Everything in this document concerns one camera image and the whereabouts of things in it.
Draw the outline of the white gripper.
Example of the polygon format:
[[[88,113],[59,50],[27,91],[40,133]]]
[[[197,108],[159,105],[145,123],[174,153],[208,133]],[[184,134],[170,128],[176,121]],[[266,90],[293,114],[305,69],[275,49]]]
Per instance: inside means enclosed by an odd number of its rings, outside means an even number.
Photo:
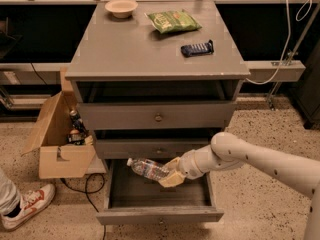
[[[191,150],[184,153],[180,158],[175,157],[165,164],[170,172],[166,177],[159,181],[159,184],[165,188],[176,187],[182,184],[185,177],[190,180],[200,178],[204,173],[199,169],[196,163],[196,151]]]

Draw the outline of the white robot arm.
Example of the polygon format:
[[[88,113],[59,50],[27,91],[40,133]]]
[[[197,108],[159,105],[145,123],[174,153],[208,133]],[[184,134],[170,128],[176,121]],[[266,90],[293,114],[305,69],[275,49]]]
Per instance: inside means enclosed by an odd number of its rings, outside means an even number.
[[[215,134],[209,145],[184,153],[166,164],[169,174],[159,183],[175,187],[185,179],[229,170],[243,163],[264,172],[311,199],[303,240],[320,240],[320,162],[250,144],[228,132]]]

